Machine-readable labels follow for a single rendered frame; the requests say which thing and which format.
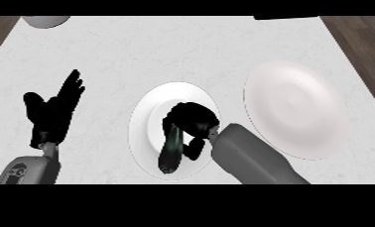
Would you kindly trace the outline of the dark green eggplant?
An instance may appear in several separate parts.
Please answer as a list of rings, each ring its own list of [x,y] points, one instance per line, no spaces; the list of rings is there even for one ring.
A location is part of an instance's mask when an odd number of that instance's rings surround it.
[[[157,157],[157,168],[163,174],[175,172],[182,155],[182,131],[175,125],[166,135],[163,146]]]

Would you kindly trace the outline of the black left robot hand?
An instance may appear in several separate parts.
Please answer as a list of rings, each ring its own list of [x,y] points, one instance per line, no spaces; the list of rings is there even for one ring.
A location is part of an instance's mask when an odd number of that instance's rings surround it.
[[[33,149],[45,143],[57,145],[66,138],[73,112],[85,90],[79,76],[79,71],[73,69],[57,95],[48,100],[44,100],[35,92],[23,94],[26,117],[33,124],[30,138]]]

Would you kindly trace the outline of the white plate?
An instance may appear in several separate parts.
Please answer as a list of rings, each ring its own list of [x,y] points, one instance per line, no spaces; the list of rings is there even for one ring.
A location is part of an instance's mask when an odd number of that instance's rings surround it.
[[[132,158],[144,172],[157,179],[178,181],[191,177],[210,162],[210,145],[205,144],[196,161],[181,157],[178,169],[163,174],[157,168],[157,156],[163,145],[162,118],[176,103],[194,102],[219,115],[215,102],[196,85],[166,82],[147,91],[131,113],[128,121],[128,147]]]

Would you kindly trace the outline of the grey round bowl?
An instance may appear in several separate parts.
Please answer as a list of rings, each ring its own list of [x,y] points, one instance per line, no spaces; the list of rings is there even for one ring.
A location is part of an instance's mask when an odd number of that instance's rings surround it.
[[[61,25],[69,19],[69,16],[23,16],[21,19],[27,25],[36,29],[48,29]]]

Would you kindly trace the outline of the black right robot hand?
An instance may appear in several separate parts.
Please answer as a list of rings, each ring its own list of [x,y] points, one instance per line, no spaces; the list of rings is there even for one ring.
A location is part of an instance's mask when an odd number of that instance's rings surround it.
[[[168,136],[171,126],[175,126],[193,139],[182,146],[184,157],[196,161],[209,138],[209,131],[219,126],[215,113],[194,102],[178,103],[162,118],[163,136]]]

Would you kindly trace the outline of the black flat appliance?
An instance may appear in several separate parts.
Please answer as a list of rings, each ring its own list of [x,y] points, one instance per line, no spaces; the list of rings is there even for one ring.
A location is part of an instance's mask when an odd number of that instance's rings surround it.
[[[305,19],[305,18],[315,18],[315,17],[317,16],[253,16],[255,20],[258,20],[258,21]]]

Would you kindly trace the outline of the pale pink plate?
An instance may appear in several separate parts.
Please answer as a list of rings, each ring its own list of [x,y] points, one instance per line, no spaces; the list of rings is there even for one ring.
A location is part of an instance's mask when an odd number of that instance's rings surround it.
[[[265,142],[287,155],[321,160],[348,138],[343,101],[326,79],[303,65],[275,60],[252,71],[243,102]]]

